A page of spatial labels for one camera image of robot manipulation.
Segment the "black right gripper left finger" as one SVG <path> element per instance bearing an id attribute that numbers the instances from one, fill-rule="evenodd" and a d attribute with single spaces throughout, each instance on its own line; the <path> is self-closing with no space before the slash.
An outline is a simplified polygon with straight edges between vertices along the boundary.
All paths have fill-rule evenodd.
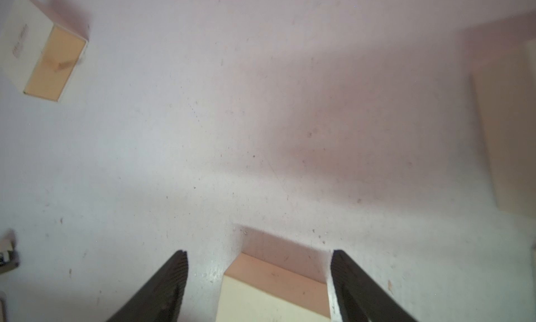
<path id="1" fill-rule="evenodd" d="M 187 278 L 187 252 L 178 250 L 108 321 L 177 321 Z"/>

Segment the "small cream jewelry box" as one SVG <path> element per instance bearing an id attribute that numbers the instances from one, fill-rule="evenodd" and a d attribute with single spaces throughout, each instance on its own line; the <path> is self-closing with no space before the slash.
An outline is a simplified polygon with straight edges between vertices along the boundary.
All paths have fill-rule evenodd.
<path id="1" fill-rule="evenodd" d="M 223 274 L 217 321 L 331 321 L 327 285 L 241 253 Z"/>

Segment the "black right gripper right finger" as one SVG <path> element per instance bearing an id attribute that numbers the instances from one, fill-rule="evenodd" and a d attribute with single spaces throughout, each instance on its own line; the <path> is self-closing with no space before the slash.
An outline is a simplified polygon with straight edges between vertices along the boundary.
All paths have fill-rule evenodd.
<path id="1" fill-rule="evenodd" d="M 415 322 L 343 250 L 333 252 L 330 270 L 343 321 Z"/>

